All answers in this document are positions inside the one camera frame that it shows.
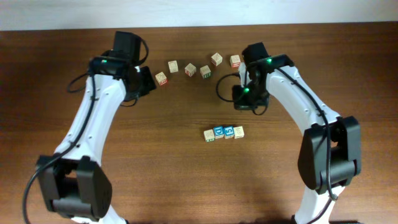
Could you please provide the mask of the blue 5 wooden block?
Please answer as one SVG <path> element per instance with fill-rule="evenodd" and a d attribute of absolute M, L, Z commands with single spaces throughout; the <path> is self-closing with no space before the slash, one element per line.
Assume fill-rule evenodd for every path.
<path fill-rule="evenodd" d="M 230 139 L 233 137 L 234 137 L 234 127 L 233 126 L 224 127 L 224 138 Z"/>

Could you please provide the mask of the wooden block red leaf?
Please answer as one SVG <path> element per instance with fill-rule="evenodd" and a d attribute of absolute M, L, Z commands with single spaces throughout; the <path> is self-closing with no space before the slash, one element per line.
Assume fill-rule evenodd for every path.
<path fill-rule="evenodd" d="M 234 127 L 234 138 L 239 139 L 244 137 L 244 129 L 242 126 Z"/>

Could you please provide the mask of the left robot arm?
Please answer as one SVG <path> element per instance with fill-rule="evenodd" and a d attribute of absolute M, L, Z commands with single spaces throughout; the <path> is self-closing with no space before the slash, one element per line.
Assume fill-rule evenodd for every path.
<path fill-rule="evenodd" d="M 155 90 L 145 57 L 145 40 L 117 31 L 113 48 L 90 60 L 83 74 L 83 100 L 63 141 L 51 156 L 40 156 L 22 199 L 27 222 L 27 196 L 38 180 L 48 211 L 77 223 L 127 223 L 111 205 L 113 188 L 101 168 L 104 143 L 119 107 L 135 106 Z"/>

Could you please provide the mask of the blue D wooden block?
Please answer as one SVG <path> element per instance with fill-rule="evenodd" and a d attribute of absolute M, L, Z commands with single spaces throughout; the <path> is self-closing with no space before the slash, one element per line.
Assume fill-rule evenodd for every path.
<path fill-rule="evenodd" d="M 214 127 L 213 131 L 216 139 L 223 138 L 225 136 L 224 127 L 222 126 Z"/>

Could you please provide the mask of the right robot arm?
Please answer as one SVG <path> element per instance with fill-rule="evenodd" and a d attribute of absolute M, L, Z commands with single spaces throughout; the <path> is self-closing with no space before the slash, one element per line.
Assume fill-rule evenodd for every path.
<path fill-rule="evenodd" d="M 236 110 L 267 108 L 273 96 L 295 121 L 303 139 L 298 171 L 305 184 L 294 223 L 329 223 L 339 195 L 361 173 L 361 127 L 324 104 L 286 55 L 269 55 L 263 43 L 242 51 L 239 85 L 232 88 Z"/>

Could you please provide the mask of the wooden block green yellow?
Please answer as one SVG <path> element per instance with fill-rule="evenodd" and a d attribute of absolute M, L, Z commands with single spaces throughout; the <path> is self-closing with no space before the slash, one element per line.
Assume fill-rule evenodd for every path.
<path fill-rule="evenodd" d="M 215 134 L 212 129 L 204 131 L 203 134 L 206 142 L 212 142 L 215 140 Z"/>

